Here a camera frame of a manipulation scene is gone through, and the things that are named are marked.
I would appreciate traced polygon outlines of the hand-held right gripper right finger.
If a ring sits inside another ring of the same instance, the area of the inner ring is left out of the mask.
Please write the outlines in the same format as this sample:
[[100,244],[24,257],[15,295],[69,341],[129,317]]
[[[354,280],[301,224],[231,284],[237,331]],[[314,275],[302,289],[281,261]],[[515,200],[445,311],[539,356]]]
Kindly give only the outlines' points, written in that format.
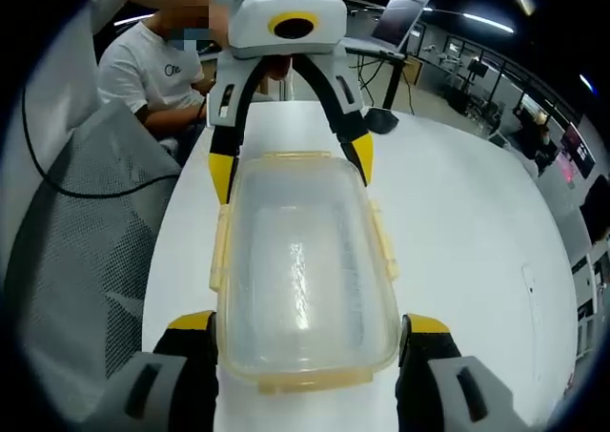
[[396,411],[401,431],[518,431],[511,390],[474,356],[463,356],[449,328],[402,317]]

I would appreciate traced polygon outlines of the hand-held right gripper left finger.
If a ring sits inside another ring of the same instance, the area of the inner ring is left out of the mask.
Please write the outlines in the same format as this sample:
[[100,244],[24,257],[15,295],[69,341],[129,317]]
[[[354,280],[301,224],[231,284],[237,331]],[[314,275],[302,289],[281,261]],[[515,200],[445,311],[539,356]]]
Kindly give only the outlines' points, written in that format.
[[109,379],[109,431],[212,431],[218,396],[216,312],[173,320],[151,352]]

